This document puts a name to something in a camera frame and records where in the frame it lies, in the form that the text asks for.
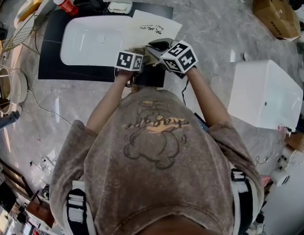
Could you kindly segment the red bottle white cap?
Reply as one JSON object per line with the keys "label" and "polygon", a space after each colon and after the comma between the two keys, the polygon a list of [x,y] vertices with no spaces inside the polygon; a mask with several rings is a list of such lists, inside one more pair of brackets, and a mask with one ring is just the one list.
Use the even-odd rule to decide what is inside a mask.
{"label": "red bottle white cap", "polygon": [[53,0],[53,2],[71,16],[78,14],[78,8],[70,0]]}

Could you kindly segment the black vanity cabinet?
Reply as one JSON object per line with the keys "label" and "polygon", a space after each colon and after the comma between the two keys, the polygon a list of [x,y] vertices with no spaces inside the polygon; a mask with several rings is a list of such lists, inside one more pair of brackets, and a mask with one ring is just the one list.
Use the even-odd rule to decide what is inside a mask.
{"label": "black vanity cabinet", "polygon": [[[87,16],[111,16],[106,8],[102,12],[95,12],[86,9],[87,6],[78,6],[79,14],[71,17],[62,9],[52,11],[48,16],[46,31],[41,46],[39,60],[38,79],[56,79],[56,80],[85,80],[113,82],[115,79],[114,67],[108,66],[68,66],[60,58],[61,43],[67,24],[74,18]],[[135,10],[152,13],[158,16],[172,19],[173,8],[165,5],[149,4],[143,2],[133,2],[130,17]],[[141,75],[137,76],[135,83],[139,85],[163,87],[165,70],[161,65],[147,65]]]}

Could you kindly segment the black faucet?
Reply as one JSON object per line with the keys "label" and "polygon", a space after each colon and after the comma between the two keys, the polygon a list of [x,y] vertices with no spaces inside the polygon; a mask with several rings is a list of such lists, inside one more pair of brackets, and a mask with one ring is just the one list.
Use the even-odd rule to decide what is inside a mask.
{"label": "black faucet", "polygon": [[93,11],[103,11],[105,3],[103,0],[74,0],[75,6],[89,7]]}

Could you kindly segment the white cloth bag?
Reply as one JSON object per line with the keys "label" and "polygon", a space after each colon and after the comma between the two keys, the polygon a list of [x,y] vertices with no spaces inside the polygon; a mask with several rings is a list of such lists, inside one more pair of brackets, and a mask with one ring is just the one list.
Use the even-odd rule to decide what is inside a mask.
{"label": "white cloth bag", "polygon": [[124,49],[145,47],[149,42],[162,39],[175,39],[182,24],[151,13],[135,10],[125,34]]}

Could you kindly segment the white small appliance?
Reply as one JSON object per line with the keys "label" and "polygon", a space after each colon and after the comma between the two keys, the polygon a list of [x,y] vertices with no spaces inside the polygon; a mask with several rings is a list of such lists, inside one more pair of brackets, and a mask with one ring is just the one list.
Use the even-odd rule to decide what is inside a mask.
{"label": "white small appliance", "polygon": [[271,174],[271,180],[273,183],[277,186],[280,187],[288,182],[290,178],[290,175],[287,174],[287,172],[283,169],[275,169],[272,174]]}

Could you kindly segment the person's right forearm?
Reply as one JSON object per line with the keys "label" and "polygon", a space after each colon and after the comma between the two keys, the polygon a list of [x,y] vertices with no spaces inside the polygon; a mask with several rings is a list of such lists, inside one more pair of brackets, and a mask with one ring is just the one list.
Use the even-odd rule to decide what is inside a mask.
{"label": "person's right forearm", "polygon": [[213,92],[202,74],[194,67],[186,72],[203,114],[204,120],[209,127],[221,123],[231,122],[227,109]]}

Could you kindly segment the white sink basin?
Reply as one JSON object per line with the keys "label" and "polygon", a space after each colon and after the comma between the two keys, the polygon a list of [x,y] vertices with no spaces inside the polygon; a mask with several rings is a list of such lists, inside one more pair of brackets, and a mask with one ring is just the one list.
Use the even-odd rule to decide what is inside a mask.
{"label": "white sink basin", "polygon": [[112,15],[71,20],[63,34],[61,61],[67,66],[115,66],[131,23],[129,16]]}

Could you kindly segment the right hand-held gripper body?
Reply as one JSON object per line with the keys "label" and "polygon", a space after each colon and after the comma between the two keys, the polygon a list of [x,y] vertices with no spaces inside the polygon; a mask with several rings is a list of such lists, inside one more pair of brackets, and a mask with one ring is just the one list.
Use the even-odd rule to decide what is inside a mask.
{"label": "right hand-held gripper body", "polygon": [[198,63],[198,58],[193,48],[181,40],[160,56],[160,61],[170,72],[185,75]]}

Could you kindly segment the phone with blue screen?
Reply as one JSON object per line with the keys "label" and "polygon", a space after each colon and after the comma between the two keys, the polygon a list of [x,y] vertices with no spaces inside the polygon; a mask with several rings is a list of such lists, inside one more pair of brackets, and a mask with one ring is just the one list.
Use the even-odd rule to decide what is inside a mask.
{"label": "phone with blue screen", "polygon": [[194,115],[197,118],[201,128],[207,132],[209,128],[208,128],[206,122],[197,113],[194,113]]}

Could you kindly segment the white bathtub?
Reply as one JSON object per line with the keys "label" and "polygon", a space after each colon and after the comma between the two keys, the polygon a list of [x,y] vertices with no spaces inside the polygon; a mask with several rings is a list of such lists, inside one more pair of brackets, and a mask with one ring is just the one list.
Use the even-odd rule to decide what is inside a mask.
{"label": "white bathtub", "polygon": [[274,61],[236,63],[230,115],[254,127],[294,132],[302,102],[301,87]]}

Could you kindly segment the large cardboard box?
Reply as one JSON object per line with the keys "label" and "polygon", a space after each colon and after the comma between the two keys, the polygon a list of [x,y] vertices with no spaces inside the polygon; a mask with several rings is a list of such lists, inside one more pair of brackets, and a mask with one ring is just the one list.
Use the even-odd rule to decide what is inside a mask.
{"label": "large cardboard box", "polygon": [[280,40],[300,37],[300,21],[285,0],[253,0],[253,14]]}

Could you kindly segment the white soap dish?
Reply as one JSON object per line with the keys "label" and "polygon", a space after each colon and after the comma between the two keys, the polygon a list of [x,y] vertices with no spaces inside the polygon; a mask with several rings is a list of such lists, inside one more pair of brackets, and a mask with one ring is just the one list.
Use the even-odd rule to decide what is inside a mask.
{"label": "white soap dish", "polygon": [[108,6],[108,11],[117,14],[129,14],[132,10],[131,1],[113,0]]}

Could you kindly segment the yellow seat cushion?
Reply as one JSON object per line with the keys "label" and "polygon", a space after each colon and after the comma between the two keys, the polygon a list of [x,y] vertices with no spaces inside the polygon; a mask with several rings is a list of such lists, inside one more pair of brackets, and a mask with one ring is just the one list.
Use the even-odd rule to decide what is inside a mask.
{"label": "yellow seat cushion", "polygon": [[18,25],[23,22],[29,15],[36,12],[44,0],[27,0],[19,9],[14,23]]}

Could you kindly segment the brown printed t-shirt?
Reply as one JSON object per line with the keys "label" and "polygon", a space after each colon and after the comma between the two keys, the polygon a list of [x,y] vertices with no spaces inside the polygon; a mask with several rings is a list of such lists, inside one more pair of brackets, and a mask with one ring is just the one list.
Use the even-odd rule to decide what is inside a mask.
{"label": "brown printed t-shirt", "polygon": [[73,122],[51,179],[51,212],[64,227],[72,182],[83,180],[98,235],[134,235],[174,214],[232,235],[233,167],[253,185],[257,215],[263,185],[233,125],[205,131],[176,95],[143,88],[121,100],[99,134]]}

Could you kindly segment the person's left forearm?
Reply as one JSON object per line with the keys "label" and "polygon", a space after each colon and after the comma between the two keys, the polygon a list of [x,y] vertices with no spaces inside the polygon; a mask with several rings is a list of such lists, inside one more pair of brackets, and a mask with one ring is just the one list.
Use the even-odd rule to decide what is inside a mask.
{"label": "person's left forearm", "polygon": [[111,118],[119,103],[121,101],[121,96],[125,85],[132,77],[133,72],[121,70],[115,81],[111,84],[109,90],[106,92],[105,96],[97,104],[95,109],[92,111],[86,127],[91,131],[99,134],[108,120]]}

